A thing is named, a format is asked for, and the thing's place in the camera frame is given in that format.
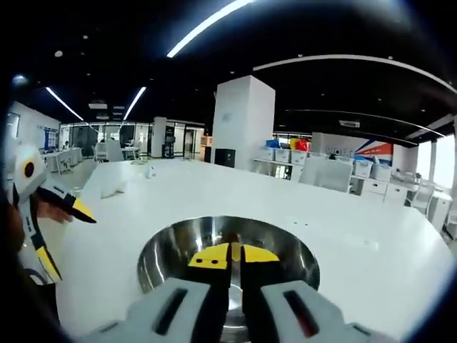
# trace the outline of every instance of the white pillar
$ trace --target white pillar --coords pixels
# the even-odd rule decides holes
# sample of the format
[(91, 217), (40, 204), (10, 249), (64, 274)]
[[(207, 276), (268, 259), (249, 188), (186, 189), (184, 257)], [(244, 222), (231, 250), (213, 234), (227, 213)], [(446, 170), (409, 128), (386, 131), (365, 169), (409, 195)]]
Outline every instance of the white pillar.
[(431, 141), (431, 156), (430, 156), (430, 174), (428, 180), (435, 179), (435, 166), (436, 166), (436, 140)]
[(452, 209), (457, 209), (457, 116), (454, 116), (454, 141), (456, 143), (454, 149), (456, 159), (454, 161), (454, 181), (452, 183), (451, 197), (454, 199), (452, 201)]
[(276, 91), (249, 75), (219, 84), (211, 163), (216, 149), (233, 149), (235, 168), (251, 170), (258, 150), (272, 139)]
[(166, 118), (154, 118), (154, 132), (151, 139), (151, 156), (162, 157), (162, 144), (165, 142)]

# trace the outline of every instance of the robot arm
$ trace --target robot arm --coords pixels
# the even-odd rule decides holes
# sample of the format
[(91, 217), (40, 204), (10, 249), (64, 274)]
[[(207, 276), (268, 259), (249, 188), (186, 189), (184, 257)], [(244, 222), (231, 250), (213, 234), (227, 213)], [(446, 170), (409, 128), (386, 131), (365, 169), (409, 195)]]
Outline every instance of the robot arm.
[(51, 178), (35, 146), (20, 145), (16, 148), (10, 201), (19, 210), (25, 233), (19, 258), (36, 283), (54, 283), (61, 279), (61, 275), (41, 234), (34, 194), (77, 219), (90, 223), (95, 223), (95, 220), (67, 187)]

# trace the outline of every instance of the black speaker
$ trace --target black speaker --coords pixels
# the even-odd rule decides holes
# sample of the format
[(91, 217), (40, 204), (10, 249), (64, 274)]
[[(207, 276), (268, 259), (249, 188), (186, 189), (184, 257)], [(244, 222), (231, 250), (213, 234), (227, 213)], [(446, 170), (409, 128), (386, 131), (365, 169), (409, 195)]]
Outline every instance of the black speaker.
[(220, 166), (229, 166), (235, 168), (235, 150), (233, 149), (216, 149), (214, 163)]

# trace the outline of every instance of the glass wall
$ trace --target glass wall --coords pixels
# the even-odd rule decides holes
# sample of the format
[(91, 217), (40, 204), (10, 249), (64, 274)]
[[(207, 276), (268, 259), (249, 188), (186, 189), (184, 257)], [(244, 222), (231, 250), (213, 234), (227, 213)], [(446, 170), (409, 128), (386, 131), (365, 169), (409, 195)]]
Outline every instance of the glass wall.
[(422, 176), (422, 179), (428, 180), (430, 177), (431, 163), (431, 142), (426, 141), (419, 144), (416, 173)]
[(454, 135), (436, 140), (436, 164), (433, 181), (445, 188), (452, 188), (454, 164), (456, 159), (456, 140)]
[[(175, 156), (184, 155), (196, 158), (201, 153), (201, 136), (203, 128), (190, 127), (183, 123), (169, 121), (167, 125), (174, 126)], [(83, 148), (83, 156), (93, 156), (93, 147), (97, 142), (115, 139), (121, 146), (133, 144), (143, 156), (151, 154), (151, 138), (153, 124), (124, 122), (98, 122), (62, 124), (59, 130), (59, 148), (62, 149), (66, 141), (70, 146)]]

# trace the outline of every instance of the curved light strip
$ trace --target curved light strip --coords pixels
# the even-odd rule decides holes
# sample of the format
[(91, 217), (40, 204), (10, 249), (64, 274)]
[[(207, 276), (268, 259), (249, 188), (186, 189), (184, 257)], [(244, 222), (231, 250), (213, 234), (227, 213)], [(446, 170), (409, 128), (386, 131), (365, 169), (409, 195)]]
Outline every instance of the curved light strip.
[(297, 57), (295, 59), (285, 59), (283, 61), (273, 62), (264, 64), (263, 66), (255, 66), (252, 68), (253, 71), (258, 71), (262, 69), (271, 68), (272, 66), (281, 66), (283, 64), (290, 64), (296, 62), (305, 62), (305, 61), (320, 61), (324, 59), (355, 59), (359, 61), (370, 61), (370, 62), (378, 62), (384, 64), (390, 64), (391, 66), (399, 66), (400, 68), (408, 69), (414, 71), (418, 74), (424, 75), (429, 79), (432, 79), (442, 86), (445, 86), (447, 89), (452, 91), (454, 94), (457, 94), (457, 89), (453, 88), (450, 84), (446, 81), (440, 79), (439, 77), (430, 74), (428, 71), (416, 68), (415, 66), (410, 66), (409, 64), (394, 61), (392, 59), (382, 59), (380, 57), (372, 57), (372, 56), (364, 56), (364, 55), (345, 55), (345, 54), (333, 54), (333, 55), (316, 55), (316, 56), (305, 56), (305, 57)]
[(237, 9), (244, 7), (251, 2), (256, 0), (235, 0), (231, 4), (228, 4), (221, 10), (217, 11), (215, 14), (211, 15), (207, 20), (199, 24), (195, 29), (190, 31), (187, 36), (185, 36), (169, 53), (167, 57), (173, 58), (177, 53), (180, 52), (187, 44), (189, 44), (195, 37), (197, 37), (201, 32), (205, 31), (211, 25), (216, 23), (218, 20), (228, 16), (230, 13), (235, 12)]
[(336, 110), (333, 110), (333, 109), (287, 109), (286, 112), (330, 112), (330, 113), (356, 114), (358, 116), (371, 116), (373, 118), (387, 119), (387, 120), (391, 120), (391, 121), (396, 121), (397, 123), (402, 123), (402, 124), (406, 124), (406, 125), (415, 126), (415, 127), (418, 127), (419, 129), (426, 130), (426, 131), (429, 131), (429, 132), (433, 132), (434, 134), (437, 134), (437, 135), (442, 136), (442, 137), (446, 137), (445, 135), (440, 134), (439, 132), (436, 132), (436, 131), (434, 131), (432, 129), (429, 129), (428, 127), (424, 127), (424, 126), (421, 126), (421, 125), (413, 124), (413, 123), (410, 123), (408, 121), (403, 121), (403, 120), (400, 120), (400, 119), (389, 118), (388, 116), (376, 116), (375, 114), (367, 114), (367, 113), (361, 113), (361, 112), (336, 111)]
[(65, 104), (64, 100), (60, 99), (59, 96), (56, 93), (54, 93), (54, 91), (52, 89), (50, 89), (49, 87), (46, 87), (46, 90), (50, 93), (50, 95), (52, 95), (55, 98), (55, 100), (57, 100), (62, 105), (64, 105), (64, 107), (66, 109), (68, 109), (74, 116), (76, 116), (79, 120), (84, 121), (84, 119), (82, 119), (81, 116), (79, 116), (75, 111), (73, 111), (69, 105)]
[(144, 91), (146, 91), (146, 87), (141, 87), (140, 90), (138, 91), (138, 93), (136, 93), (135, 99), (131, 102), (129, 109), (127, 109), (126, 115), (124, 116), (124, 119), (122, 119), (122, 120), (127, 119), (131, 110), (135, 106), (136, 102), (140, 99), (140, 96), (144, 93)]

